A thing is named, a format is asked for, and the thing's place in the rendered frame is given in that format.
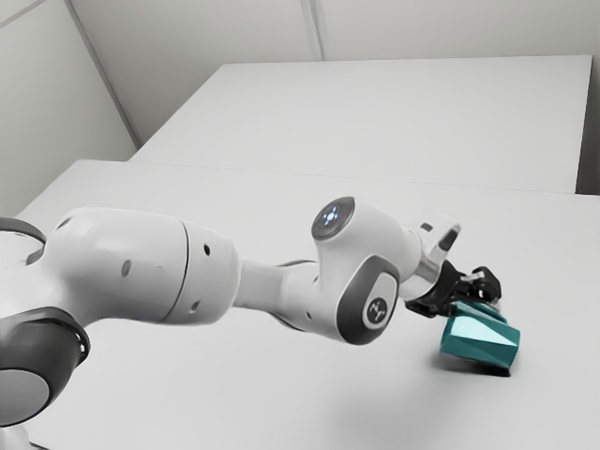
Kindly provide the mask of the teal faceted mug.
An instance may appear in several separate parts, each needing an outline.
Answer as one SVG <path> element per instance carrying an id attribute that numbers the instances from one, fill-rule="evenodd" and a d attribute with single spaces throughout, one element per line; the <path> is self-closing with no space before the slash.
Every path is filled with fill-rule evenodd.
<path id="1" fill-rule="evenodd" d="M 450 308 L 432 366 L 442 370 L 508 377 L 521 332 L 494 307 L 457 301 Z"/>

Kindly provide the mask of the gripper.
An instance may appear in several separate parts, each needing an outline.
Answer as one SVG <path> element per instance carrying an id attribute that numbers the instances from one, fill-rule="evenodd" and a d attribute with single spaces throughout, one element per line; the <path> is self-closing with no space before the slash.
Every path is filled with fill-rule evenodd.
<path id="1" fill-rule="evenodd" d="M 441 273 L 432 288 L 422 296 L 405 301 L 405 308 L 426 318 L 447 317 L 450 304 L 470 294 L 480 301 L 499 301 L 502 298 L 500 281 L 486 267 L 472 270 L 470 280 L 453 264 L 445 261 Z"/>

